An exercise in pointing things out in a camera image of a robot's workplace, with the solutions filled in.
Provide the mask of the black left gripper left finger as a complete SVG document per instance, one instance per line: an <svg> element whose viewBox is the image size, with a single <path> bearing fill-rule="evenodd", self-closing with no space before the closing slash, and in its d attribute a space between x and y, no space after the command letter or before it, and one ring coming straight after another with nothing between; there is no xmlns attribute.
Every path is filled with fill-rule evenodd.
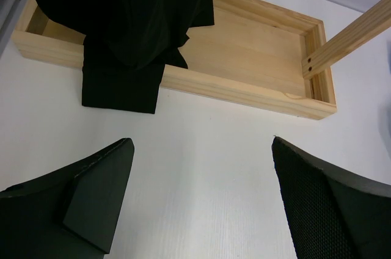
<svg viewBox="0 0 391 259"><path fill-rule="evenodd" d="M123 138L1 191L1 258L104 258L133 157L133 141Z"/></svg>

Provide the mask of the wooden clothes rack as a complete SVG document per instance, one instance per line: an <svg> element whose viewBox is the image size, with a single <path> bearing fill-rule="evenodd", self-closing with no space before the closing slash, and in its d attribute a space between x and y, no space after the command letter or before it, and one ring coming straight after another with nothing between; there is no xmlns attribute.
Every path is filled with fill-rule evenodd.
<svg viewBox="0 0 391 259"><path fill-rule="evenodd" d="M320 120L337 110L331 66L390 27L381 0L332 39L321 20L261 0L213 0L214 24L192 27L159 87ZM28 0L12 34L28 58L80 68L84 35Z"/></svg>

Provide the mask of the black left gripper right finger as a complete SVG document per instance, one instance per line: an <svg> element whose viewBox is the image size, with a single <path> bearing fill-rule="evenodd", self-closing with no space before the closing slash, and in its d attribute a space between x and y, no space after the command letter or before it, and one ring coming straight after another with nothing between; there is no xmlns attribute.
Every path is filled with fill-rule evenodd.
<svg viewBox="0 0 391 259"><path fill-rule="evenodd" d="M272 157L298 258L390 258L390 185L280 137Z"/></svg>

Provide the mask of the black shirt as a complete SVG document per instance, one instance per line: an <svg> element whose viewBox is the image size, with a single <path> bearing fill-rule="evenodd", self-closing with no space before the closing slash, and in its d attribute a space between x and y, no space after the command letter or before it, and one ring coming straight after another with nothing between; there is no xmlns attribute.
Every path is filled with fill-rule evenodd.
<svg viewBox="0 0 391 259"><path fill-rule="evenodd" d="M166 65L192 27L214 24L213 0L36 0L52 21L84 35L81 103L154 114Z"/></svg>

